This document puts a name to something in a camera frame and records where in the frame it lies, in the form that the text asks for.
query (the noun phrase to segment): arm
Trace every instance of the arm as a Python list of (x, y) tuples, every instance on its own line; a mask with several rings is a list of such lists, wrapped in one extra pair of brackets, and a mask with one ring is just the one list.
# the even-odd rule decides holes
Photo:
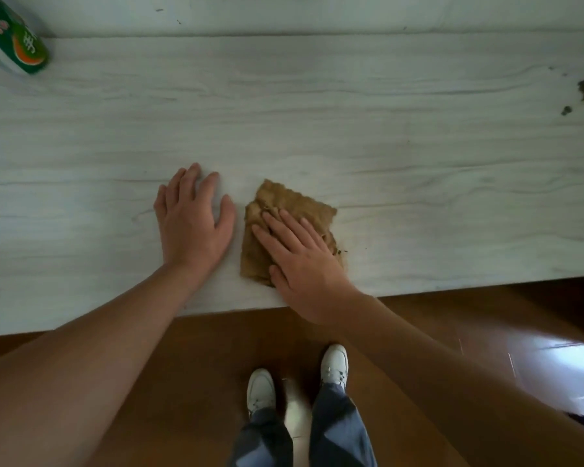
[(340, 330), (417, 404), (472, 465), (584, 467), (584, 427), (499, 380), (359, 292), (306, 220), (265, 214), (253, 232), (271, 277), (305, 319)]
[(161, 186), (154, 208), (164, 264), (91, 313), (0, 358), (0, 465), (83, 464), (100, 442), (173, 317), (231, 241), (235, 207), (195, 193), (199, 165)]

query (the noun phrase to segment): leg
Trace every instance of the leg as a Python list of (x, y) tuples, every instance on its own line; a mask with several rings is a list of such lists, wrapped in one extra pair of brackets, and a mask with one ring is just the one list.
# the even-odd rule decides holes
[(346, 395), (348, 358), (338, 344), (322, 359), (322, 387), (313, 409), (310, 437), (312, 467), (374, 467), (376, 459), (357, 407)]
[(257, 369), (247, 389), (249, 423), (240, 432), (228, 467), (292, 467), (292, 439), (277, 416), (273, 379)]

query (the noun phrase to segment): brown cloth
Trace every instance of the brown cloth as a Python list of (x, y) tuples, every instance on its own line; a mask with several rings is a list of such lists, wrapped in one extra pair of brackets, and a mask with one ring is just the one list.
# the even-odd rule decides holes
[(263, 285), (273, 285), (270, 281), (268, 268), (274, 262), (253, 235), (251, 226), (257, 224), (268, 231), (268, 226), (262, 219), (262, 213), (270, 211), (275, 218), (281, 221), (279, 216), (280, 209), (285, 209), (297, 220), (303, 217), (307, 218), (319, 235), (322, 236), (331, 253), (342, 264), (341, 252), (337, 249), (333, 234), (329, 231), (329, 226), (331, 226), (337, 210), (324, 203), (317, 202), (313, 198), (288, 190), (281, 184), (264, 180), (264, 183), (255, 193), (255, 200), (249, 203), (245, 209), (245, 236), (242, 241), (240, 275), (251, 278)]

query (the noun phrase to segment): blue jeans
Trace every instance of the blue jeans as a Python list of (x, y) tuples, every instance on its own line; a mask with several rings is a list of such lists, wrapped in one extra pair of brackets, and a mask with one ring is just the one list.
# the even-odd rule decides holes
[[(292, 438), (272, 408), (256, 411), (234, 445), (229, 467), (292, 467)], [(310, 437), (312, 467), (375, 467), (370, 438), (344, 389), (324, 384), (314, 403)]]

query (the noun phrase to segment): white sneaker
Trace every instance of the white sneaker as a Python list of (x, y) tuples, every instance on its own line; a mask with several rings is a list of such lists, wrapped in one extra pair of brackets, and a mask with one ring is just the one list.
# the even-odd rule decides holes
[(253, 416), (262, 408), (275, 408), (276, 397), (274, 382), (270, 372), (266, 369), (257, 369), (251, 374), (247, 387), (247, 408), (249, 416)]
[(348, 354), (343, 345), (330, 345), (320, 364), (323, 384), (336, 384), (346, 390), (348, 381)]

